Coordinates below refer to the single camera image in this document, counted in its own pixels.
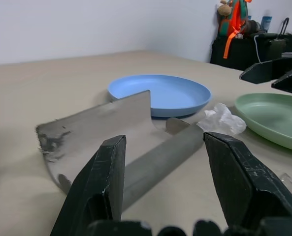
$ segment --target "cable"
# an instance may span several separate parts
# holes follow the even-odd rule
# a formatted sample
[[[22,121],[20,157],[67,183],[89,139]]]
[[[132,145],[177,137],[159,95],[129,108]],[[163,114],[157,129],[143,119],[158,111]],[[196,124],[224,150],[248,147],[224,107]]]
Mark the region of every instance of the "cable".
[[[260,60],[260,56],[259,56],[259,50],[258,50],[258,43],[256,42],[256,38],[258,37],[258,35],[255,35],[254,36],[254,42],[255,42],[255,48],[256,48],[256,54],[258,56],[258,59],[259,59],[259,63],[262,63],[261,60]]]

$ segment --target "orange strap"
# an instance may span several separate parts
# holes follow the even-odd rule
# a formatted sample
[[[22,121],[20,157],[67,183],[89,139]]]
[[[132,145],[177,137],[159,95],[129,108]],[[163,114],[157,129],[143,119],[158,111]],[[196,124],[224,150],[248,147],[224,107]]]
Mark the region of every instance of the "orange strap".
[[[228,37],[227,44],[226,44],[226,48],[225,48],[224,59],[228,59],[228,54],[229,54],[229,49],[230,49],[231,41],[232,41],[233,38],[236,37],[236,35],[237,35],[238,33],[239,33],[239,32],[234,31],[234,32],[233,32],[232,34],[230,34],[230,36]]]

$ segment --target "beige table surface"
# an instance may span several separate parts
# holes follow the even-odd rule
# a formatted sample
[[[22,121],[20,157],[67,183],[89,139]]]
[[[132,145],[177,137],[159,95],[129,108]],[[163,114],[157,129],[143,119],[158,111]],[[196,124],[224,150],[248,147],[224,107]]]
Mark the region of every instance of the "beige table surface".
[[[61,59],[0,66],[0,236],[47,236],[65,195],[49,177],[38,150],[36,125],[104,103],[116,78],[143,73],[182,76],[206,85],[229,107],[252,92],[283,93],[270,83],[239,80],[240,71],[151,52]],[[198,116],[187,119],[198,121]],[[239,136],[278,176],[292,177],[292,151],[250,130]],[[155,233],[165,225],[192,234],[198,219],[226,222],[210,173],[206,148],[190,158],[137,203],[122,219],[144,220]]]

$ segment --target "blue plate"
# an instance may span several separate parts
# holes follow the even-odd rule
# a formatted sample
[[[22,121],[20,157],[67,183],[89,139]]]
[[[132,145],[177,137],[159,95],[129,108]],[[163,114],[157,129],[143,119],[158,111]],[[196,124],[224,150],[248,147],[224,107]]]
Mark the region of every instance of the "blue plate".
[[[113,81],[113,99],[150,90],[153,117],[181,117],[200,111],[211,99],[204,85],[170,75],[131,75]]]

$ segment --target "stuffed toy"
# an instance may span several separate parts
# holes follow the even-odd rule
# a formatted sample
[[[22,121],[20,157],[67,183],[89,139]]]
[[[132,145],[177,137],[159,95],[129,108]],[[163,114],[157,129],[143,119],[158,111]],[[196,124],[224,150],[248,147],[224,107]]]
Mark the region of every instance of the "stuffed toy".
[[[229,16],[232,12],[232,7],[230,7],[225,0],[221,0],[220,3],[222,3],[222,5],[218,7],[218,13],[221,16]]]

